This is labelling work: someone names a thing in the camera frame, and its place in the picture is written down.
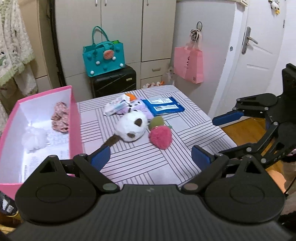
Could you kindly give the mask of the orange plush ball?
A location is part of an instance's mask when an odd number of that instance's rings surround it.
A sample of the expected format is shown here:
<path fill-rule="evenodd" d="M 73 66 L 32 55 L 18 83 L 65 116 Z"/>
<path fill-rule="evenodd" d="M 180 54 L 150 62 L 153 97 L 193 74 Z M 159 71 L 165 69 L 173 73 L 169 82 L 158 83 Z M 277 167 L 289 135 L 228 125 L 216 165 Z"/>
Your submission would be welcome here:
<path fill-rule="evenodd" d="M 133 95 L 133 94 L 131 94 L 131 93 L 126 93 L 125 95 L 129 97 L 129 100 L 130 100 L 130 101 L 134 101 L 134 100 L 136 100 L 136 99 L 137 99 L 137 97 L 136 97 L 136 96 L 134 96 L 134 95 Z"/>

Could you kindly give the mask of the pink floral fabric scrunchie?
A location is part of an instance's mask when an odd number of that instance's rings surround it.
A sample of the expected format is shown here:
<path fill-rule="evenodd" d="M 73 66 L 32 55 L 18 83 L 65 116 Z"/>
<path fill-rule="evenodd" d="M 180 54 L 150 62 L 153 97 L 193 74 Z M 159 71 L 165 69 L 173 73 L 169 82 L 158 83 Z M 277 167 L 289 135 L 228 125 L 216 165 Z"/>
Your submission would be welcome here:
<path fill-rule="evenodd" d="M 53 130 L 60 133 L 69 131 L 69 108 L 64 102 L 56 103 L 51 120 Z"/>

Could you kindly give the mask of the purple plush toy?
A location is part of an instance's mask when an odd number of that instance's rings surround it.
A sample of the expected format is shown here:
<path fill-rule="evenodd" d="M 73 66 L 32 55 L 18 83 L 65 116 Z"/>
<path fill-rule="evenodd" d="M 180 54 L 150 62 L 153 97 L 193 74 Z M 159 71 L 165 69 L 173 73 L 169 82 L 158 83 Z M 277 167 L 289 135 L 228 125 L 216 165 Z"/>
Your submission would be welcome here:
<path fill-rule="evenodd" d="M 150 110 L 147 108 L 147 106 L 145 105 L 145 103 L 141 99 L 136 99 L 136 100 L 131 101 L 123 109 L 117 111 L 116 114 L 123 115 L 123 114 L 129 113 L 134 110 L 135 111 L 138 111 L 138 110 L 142 111 L 144 113 L 144 115 L 147 117 L 148 121 L 151 121 L 154 118 L 153 114 L 150 112 Z"/>

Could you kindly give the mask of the white brown plush dog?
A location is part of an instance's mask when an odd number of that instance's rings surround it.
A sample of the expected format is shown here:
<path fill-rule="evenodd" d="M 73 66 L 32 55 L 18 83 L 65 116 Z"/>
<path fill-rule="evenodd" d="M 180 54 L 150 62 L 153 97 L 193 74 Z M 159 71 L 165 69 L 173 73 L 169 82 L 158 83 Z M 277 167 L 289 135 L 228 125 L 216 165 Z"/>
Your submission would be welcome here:
<path fill-rule="evenodd" d="M 103 145 L 111 147 L 119 140 L 134 142 L 141 138 L 148 125 L 146 115 L 140 110 L 124 114 L 117 122 L 113 135 Z"/>

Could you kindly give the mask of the white fluffy pompom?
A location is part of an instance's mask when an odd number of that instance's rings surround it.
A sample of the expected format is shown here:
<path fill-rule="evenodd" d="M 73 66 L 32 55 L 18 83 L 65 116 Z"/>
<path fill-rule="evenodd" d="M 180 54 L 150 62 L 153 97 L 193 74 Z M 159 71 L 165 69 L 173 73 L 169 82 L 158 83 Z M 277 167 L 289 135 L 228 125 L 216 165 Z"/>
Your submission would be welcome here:
<path fill-rule="evenodd" d="M 27 153 L 43 149 L 48 143 L 47 131 L 45 129 L 33 126 L 26 127 L 26 131 L 22 136 L 22 145 Z"/>

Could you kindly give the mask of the pink fluffy plush ball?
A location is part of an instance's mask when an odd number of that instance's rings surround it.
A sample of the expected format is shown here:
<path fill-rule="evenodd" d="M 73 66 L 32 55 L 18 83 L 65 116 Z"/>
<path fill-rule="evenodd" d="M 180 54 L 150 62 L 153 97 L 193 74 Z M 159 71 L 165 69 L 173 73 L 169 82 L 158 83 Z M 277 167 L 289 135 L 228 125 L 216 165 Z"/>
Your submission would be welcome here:
<path fill-rule="evenodd" d="M 150 142 L 161 150 L 167 149 L 172 141 L 171 128 L 168 126 L 158 126 L 153 128 L 149 134 Z"/>

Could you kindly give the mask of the small penguin plush hanging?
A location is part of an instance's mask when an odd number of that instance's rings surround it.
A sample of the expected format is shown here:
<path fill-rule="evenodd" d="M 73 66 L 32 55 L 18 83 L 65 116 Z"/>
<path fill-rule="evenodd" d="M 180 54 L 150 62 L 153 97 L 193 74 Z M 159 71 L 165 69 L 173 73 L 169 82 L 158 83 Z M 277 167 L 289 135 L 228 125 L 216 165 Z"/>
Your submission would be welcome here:
<path fill-rule="evenodd" d="M 275 12 L 276 15 L 280 14 L 280 1 L 268 0 L 270 3 L 271 9 Z"/>

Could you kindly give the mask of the blue wet wipes pack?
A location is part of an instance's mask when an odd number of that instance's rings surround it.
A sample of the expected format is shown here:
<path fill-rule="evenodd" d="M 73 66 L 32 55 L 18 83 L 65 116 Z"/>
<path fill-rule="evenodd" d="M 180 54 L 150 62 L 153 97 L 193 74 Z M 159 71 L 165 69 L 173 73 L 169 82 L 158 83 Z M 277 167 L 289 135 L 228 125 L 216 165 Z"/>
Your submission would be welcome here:
<path fill-rule="evenodd" d="M 141 99 L 153 116 L 181 113 L 185 108 L 173 97 Z"/>

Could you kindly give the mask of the pink paper bag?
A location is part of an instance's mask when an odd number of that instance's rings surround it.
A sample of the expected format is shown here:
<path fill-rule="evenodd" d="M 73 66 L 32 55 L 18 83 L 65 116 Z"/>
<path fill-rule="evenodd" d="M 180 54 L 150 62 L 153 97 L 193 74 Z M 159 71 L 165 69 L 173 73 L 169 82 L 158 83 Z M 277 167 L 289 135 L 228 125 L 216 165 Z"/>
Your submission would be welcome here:
<path fill-rule="evenodd" d="M 174 73 L 179 77 L 200 84 L 204 81 L 202 33 L 192 29 L 189 42 L 184 47 L 174 49 Z"/>

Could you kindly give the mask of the pink cardboard storage box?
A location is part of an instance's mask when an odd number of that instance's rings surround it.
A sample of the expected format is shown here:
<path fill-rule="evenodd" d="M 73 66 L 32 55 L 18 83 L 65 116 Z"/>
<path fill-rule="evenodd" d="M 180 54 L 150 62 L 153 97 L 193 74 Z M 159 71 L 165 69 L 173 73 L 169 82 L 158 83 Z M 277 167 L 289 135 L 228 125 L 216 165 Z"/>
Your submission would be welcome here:
<path fill-rule="evenodd" d="M 65 133 L 52 128 L 58 102 L 69 110 Z M 80 114 L 71 86 L 23 98 L 16 102 L 1 136 L 1 192 L 14 199 L 47 156 L 71 159 L 82 152 Z"/>

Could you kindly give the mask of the teal felt tote bag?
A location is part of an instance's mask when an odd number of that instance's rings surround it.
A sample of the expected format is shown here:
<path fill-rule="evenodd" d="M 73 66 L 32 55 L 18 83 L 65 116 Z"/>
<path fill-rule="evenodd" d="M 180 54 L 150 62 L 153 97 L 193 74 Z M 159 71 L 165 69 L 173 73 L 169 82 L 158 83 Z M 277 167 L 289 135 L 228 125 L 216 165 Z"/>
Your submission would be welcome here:
<path fill-rule="evenodd" d="M 94 35 L 99 30 L 106 41 L 95 43 Z M 110 41 L 106 32 L 100 26 L 92 30 L 92 44 L 83 47 L 83 61 L 89 77 L 95 77 L 125 67 L 123 43 L 119 40 Z"/>

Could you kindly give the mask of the white door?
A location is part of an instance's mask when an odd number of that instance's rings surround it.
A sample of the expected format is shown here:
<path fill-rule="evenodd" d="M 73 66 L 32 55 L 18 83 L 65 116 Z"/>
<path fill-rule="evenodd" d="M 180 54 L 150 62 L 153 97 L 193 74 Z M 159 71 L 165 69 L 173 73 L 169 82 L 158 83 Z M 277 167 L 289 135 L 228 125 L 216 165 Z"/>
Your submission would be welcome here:
<path fill-rule="evenodd" d="M 265 93 L 271 81 L 281 49 L 287 2 L 280 1 L 280 14 L 276 15 L 268 1 L 250 1 L 246 26 L 251 28 L 247 52 L 240 52 L 231 82 L 227 84 L 217 107 L 216 115 L 230 111 L 236 99 Z"/>

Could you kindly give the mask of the black suitcase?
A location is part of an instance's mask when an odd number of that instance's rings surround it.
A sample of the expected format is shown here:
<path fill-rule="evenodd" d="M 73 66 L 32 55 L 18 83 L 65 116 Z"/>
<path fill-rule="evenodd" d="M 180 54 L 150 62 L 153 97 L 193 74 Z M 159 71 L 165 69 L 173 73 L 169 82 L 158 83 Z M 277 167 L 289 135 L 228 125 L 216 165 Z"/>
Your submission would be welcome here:
<path fill-rule="evenodd" d="M 90 77 L 93 98 L 136 90 L 137 74 L 130 66 Z"/>

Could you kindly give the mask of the green plush ball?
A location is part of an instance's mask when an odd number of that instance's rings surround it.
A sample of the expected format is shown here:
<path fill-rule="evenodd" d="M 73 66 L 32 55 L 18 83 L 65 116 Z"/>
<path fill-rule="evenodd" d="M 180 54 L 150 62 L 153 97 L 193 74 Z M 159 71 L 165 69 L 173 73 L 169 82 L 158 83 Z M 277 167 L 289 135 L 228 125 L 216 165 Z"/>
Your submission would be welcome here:
<path fill-rule="evenodd" d="M 156 128 L 158 126 L 164 126 L 164 119 L 161 116 L 155 116 L 150 122 L 149 122 L 149 130 L 151 131 L 153 128 Z"/>

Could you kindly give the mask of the white wet wipes pack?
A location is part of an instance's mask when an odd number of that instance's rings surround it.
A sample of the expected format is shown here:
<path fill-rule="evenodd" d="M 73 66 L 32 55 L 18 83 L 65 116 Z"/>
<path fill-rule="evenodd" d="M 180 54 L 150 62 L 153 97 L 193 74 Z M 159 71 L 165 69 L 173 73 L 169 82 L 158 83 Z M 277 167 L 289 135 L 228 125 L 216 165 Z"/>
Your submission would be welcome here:
<path fill-rule="evenodd" d="M 122 110 L 130 104 L 130 97 L 126 94 L 122 94 L 111 102 L 107 103 L 104 107 L 103 114 L 105 116 L 111 116 L 116 112 Z"/>

